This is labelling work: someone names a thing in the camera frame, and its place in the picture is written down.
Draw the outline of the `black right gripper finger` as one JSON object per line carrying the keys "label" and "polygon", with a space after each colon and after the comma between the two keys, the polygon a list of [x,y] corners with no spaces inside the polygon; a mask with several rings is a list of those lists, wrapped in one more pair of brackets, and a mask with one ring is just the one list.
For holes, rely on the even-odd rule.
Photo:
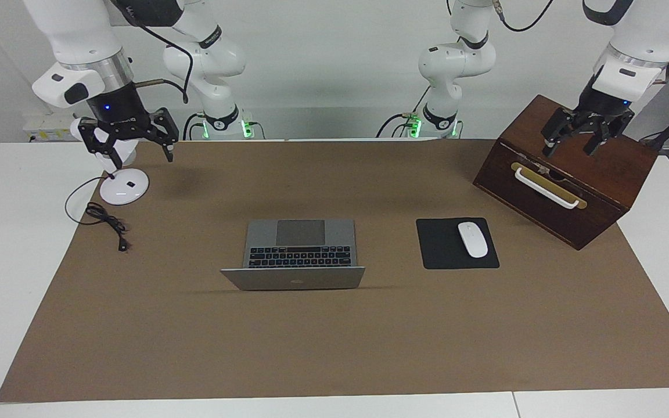
{"label": "black right gripper finger", "polygon": [[99,127],[98,120],[90,117],[78,119],[78,138],[88,153],[93,154],[109,174],[121,170],[121,157],[115,147],[116,139]]}
{"label": "black right gripper finger", "polygon": [[174,146],[179,129],[168,109],[162,107],[149,114],[149,141],[160,145],[168,162],[174,161]]}

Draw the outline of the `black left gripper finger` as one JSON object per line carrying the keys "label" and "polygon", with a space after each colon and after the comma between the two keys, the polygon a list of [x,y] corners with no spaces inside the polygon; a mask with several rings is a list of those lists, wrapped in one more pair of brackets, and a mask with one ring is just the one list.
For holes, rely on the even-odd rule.
{"label": "black left gripper finger", "polygon": [[593,156],[610,138],[621,135],[634,119],[634,115],[634,111],[625,111],[620,116],[593,116],[590,121],[593,135],[584,146],[584,153]]}
{"label": "black left gripper finger", "polygon": [[545,146],[542,154],[547,158],[553,156],[561,141],[568,132],[569,124],[573,121],[573,114],[567,108],[557,108],[549,121],[541,129],[541,135],[544,137]]}

